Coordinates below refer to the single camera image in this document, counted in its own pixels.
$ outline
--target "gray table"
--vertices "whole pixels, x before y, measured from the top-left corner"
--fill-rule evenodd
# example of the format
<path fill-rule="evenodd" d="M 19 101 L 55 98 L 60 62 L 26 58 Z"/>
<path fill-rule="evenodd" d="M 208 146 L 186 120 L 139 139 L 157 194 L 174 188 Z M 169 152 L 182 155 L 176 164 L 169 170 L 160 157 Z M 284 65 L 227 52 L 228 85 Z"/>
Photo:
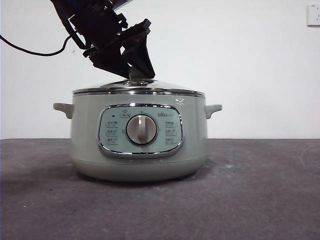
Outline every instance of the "gray table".
<path fill-rule="evenodd" d="M 320 140 L 210 139 L 194 175 L 96 180 L 68 139 L 1 141 L 3 240 L 319 240 Z"/>

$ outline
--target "stainless steel lid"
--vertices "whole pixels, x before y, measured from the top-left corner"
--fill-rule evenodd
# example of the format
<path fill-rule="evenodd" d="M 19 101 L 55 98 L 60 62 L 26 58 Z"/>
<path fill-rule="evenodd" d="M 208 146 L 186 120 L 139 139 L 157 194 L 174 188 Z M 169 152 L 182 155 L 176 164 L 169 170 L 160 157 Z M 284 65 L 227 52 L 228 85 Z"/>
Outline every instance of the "stainless steel lid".
<path fill-rule="evenodd" d="M 74 95 L 78 94 L 156 94 L 156 95 L 182 95 L 193 97 L 205 97 L 203 92 L 194 91 L 183 86 L 174 85 L 167 82 L 156 81 L 151 79 L 127 79 L 123 81 L 97 85 L 84 89 L 73 91 Z"/>

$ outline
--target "chrome trim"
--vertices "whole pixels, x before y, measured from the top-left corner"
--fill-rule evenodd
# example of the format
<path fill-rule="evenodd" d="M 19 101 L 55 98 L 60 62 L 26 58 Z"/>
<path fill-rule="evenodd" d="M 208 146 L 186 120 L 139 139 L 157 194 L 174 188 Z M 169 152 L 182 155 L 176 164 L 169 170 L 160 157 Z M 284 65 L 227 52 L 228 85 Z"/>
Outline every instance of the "chrome trim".
<path fill-rule="evenodd" d="M 146 92 L 151 93 L 171 93 L 171 94 L 193 94 L 205 96 L 203 92 L 193 91 L 193 90 L 184 90 L 184 89 L 175 89 L 175 88 L 157 88 L 157 87 L 136 87 L 136 86 L 125 86 L 125 87 L 96 87 L 96 88 L 84 88 L 74 90 L 73 94 L 87 94 L 87 93 L 112 93 L 117 94 L 117 92 Z"/>
<path fill-rule="evenodd" d="M 160 151 L 160 152 L 119 152 L 119 151 L 114 151 L 114 150 L 108 149 L 107 147 L 105 147 L 102 144 L 102 142 L 100 140 L 100 126 L 101 126 L 101 122 L 102 122 L 102 117 L 103 117 L 105 111 L 107 111 L 108 109 L 121 108 L 121 107 L 125 107 L 125 108 L 152 107 L 152 108 L 167 108 L 167 109 L 175 110 L 179 115 L 180 125 L 181 125 L 180 142 L 178 143 L 178 145 L 176 147 L 174 147 L 170 150 Z M 127 103 L 127 104 L 109 105 L 102 110 L 100 118 L 99 118 L 98 129 L 97 129 L 97 144 L 98 144 L 100 150 L 102 151 L 102 153 L 104 153 L 110 157 L 125 158 L 125 159 L 132 159 L 132 158 L 133 159 L 149 159 L 149 158 L 168 157 L 168 156 L 174 155 L 178 152 L 178 150 L 182 147 L 184 140 L 185 140 L 185 131 L 184 131 L 184 124 L 183 124 L 183 120 L 182 120 L 182 115 L 179 112 L 179 110 L 174 106 L 156 104 L 156 103 L 154 103 L 154 104 L 152 104 L 152 103 Z"/>
<path fill-rule="evenodd" d="M 186 96 L 206 99 L 205 95 L 193 93 L 178 93 L 178 92 L 153 92 L 153 91 L 97 91 L 97 92 L 84 92 L 73 93 L 76 96 L 91 96 L 91 95 L 165 95 L 165 96 Z"/>

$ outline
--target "rotary knob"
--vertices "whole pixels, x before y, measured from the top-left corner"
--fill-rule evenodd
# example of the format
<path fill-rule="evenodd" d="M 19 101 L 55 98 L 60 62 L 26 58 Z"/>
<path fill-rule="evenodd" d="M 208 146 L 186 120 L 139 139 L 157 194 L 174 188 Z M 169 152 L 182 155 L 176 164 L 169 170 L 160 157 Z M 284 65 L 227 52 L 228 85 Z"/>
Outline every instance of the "rotary knob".
<path fill-rule="evenodd" d="M 145 145 L 156 137 L 157 125 L 151 117 L 137 115 L 129 120 L 126 134 L 133 143 Z"/>

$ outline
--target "electric cooker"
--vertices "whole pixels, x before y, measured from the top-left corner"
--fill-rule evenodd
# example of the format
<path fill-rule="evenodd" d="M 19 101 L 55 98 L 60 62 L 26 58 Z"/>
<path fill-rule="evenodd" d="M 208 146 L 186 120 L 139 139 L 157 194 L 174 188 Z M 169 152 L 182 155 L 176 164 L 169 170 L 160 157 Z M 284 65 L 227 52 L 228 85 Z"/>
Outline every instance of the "electric cooker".
<path fill-rule="evenodd" d="M 119 182 L 159 181 L 195 172 L 207 159 L 207 119 L 222 105 L 205 94 L 131 78 L 73 91 L 55 103 L 71 120 L 70 156 L 85 175 Z"/>

